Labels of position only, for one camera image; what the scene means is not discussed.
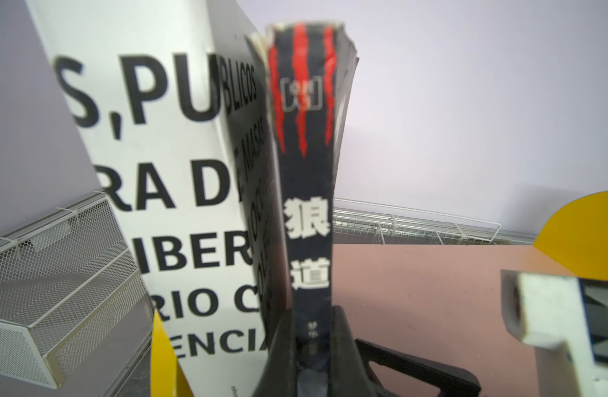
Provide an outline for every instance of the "pink table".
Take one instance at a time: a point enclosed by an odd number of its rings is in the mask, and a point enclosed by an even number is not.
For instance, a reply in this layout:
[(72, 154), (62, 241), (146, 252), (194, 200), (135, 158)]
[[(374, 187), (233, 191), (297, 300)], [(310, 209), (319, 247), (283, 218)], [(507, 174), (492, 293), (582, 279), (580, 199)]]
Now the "pink table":
[[(482, 397), (539, 397), (533, 348), (507, 333), (500, 270), (573, 276), (532, 246), (334, 246), (333, 304), (353, 336), (471, 371)], [(437, 388), (372, 364), (390, 391)]]

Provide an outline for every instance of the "white chinese character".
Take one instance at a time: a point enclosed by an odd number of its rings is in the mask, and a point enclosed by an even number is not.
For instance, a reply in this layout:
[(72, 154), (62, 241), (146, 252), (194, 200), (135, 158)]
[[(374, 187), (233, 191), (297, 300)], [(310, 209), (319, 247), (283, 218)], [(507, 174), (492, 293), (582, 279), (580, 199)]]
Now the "white chinese character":
[(289, 218), (284, 226), (290, 238), (307, 238), (315, 234), (326, 236), (331, 231), (327, 199), (311, 197), (306, 201), (289, 198), (284, 202), (284, 215)]
[(291, 262), (291, 277), (293, 277), (291, 286), (296, 290), (299, 288), (305, 290), (328, 288), (331, 286), (328, 272), (330, 266), (331, 261), (328, 258), (306, 259), (301, 262), (293, 260)]

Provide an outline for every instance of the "wire rack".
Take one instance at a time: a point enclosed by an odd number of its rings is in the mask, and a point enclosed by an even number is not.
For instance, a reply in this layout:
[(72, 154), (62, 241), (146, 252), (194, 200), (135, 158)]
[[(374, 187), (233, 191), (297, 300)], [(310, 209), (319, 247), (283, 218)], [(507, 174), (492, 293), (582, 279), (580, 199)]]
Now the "wire rack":
[(59, 387), (145, 293), (104, 195), (0, 237), (0, 374)]
[(332, 225), (333, 242), (336, 244), (498, 244), (496, 237), (501, 230), (499, 223), (371, 202), (346, 199), (334, 199), (334, 201), (339, 204), (343, 202), (366, 204), (389, 208), (397, 212), (411, 211), (453, 218), (450, 222), (443, 222), (335, 208)]

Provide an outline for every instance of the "yellow object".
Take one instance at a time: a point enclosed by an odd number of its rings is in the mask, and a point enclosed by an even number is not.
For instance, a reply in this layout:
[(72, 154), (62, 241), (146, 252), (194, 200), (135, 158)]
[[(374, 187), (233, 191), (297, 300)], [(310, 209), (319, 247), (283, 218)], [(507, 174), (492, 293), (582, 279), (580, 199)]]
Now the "yellow object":
[(566, 204), (533, 246), (578, 277), (608, 281), (608, 191)]
[(149, 369), (151, 397), (193, 397), (158, 311), (154, 312)]

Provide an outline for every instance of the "wall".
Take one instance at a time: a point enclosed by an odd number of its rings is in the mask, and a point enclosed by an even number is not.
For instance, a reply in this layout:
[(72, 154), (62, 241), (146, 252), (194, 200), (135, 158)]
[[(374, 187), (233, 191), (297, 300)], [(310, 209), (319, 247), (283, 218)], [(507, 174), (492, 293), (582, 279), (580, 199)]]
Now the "wall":
[(608, 190), (608, 1), (238, 2), (261, 30), (346, 22), (360, 61), (336, 197), (537, 233)]
[(23, 0), (0, 0), (0, 236), (100, 185)]

